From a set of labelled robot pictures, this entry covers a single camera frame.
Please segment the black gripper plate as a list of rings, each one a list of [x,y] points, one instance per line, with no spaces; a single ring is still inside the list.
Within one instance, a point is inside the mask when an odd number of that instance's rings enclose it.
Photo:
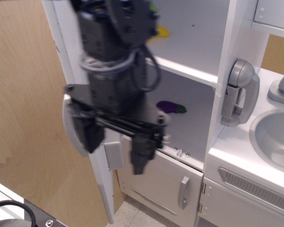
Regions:
[[[120,113],[95,107],[88,85],[69,84],[63,89],[71,97],[69,111],[75,133],[88,153],[93,153],[105,137],[104,129],[125,134],[132,139],[130,154],[134,175],[142,175],[156,148],[163,148],[165,127],[170,117],[150,102],[145,94]]]

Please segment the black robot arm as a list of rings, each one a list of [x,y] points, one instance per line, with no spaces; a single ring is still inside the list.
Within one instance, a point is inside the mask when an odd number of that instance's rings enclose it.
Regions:
[[[146,41],[157,34],[158,13],[148,0],[73,0],[83,46],[80,67],[88,84],[69,84],[68,113],[75,134],[93,153],[111,129],[132,139],[133,173],[141,175],[163,147],[169,117],[147,99],[161,79],[147,82]]]

